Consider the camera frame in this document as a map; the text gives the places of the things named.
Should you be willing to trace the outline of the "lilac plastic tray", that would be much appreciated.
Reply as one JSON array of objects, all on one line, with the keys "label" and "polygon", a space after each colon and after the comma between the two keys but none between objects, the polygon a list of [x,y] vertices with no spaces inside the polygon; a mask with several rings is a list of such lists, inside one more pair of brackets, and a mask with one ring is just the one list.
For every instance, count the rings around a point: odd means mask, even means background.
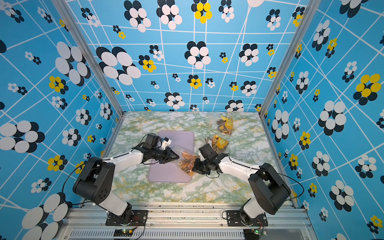
[{"label": "lilac plastic tray", "polygon": [[190,167],[183,166],[188,161],[184,160],[183,153],[194,152],[194,133],[191,131],[160,131],[162,139],[171,141],[170,153],[166,161],[161,161],[150,166],[148,180],[152,183],[188,183],[192,179]]}]

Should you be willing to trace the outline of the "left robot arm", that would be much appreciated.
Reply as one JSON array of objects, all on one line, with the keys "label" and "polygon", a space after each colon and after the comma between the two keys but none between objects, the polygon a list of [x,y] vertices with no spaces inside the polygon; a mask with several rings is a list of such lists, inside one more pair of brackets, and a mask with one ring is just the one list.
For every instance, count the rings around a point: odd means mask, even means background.
[{"label": "left robot arm", "polygon": [[108,211],[109,218],[120,225],[134,221],[132,205],[113,193],[114,176],[129,167],[155,160],[157,164],[167,164],[180,158],[171,148],[171,140],[162,139],[155,134],[145,135],[139,143],[126,154],[110,158],[91,158],[84,163],[73,192]]}]

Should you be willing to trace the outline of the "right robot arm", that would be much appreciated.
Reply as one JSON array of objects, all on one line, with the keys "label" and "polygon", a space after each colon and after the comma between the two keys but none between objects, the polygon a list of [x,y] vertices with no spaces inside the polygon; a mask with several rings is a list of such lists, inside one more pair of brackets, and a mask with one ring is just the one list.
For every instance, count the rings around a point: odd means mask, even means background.
[{"label": "right robot arm", "polygon": [[264,163],[249,165],[233,160],[229,154],[218,154],[211,145],[199,148],[193,172],[208,176],[212,171],[227,174],[250,184],[254,197],[242,205],[239,218],[243,225],[252,226],[264,213],[275,215],[291,196],[291,190],[275,168]]}]

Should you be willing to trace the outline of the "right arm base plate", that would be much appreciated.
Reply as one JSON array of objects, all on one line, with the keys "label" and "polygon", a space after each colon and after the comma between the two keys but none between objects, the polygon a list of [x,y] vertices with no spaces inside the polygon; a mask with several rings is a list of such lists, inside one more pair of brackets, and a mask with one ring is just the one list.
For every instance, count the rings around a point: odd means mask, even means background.
[{"label": "right arm base plate", "polygon": [[267,227],[269,225],[266,214],[260,214],[255,218],[249,217],[240,210],[226,210],[223,212],[223,218],[227,220],[229,227]]}]

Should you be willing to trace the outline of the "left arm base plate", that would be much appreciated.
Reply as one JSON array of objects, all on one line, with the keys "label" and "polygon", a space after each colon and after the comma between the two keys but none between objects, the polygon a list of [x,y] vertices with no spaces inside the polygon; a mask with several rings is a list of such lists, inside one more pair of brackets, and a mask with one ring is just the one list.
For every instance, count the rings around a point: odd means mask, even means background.
[{"label": "left arm base plate", "polygon": [[145,226],[148,210],[128,210],[122,216],[108,212],[106,226]]}]

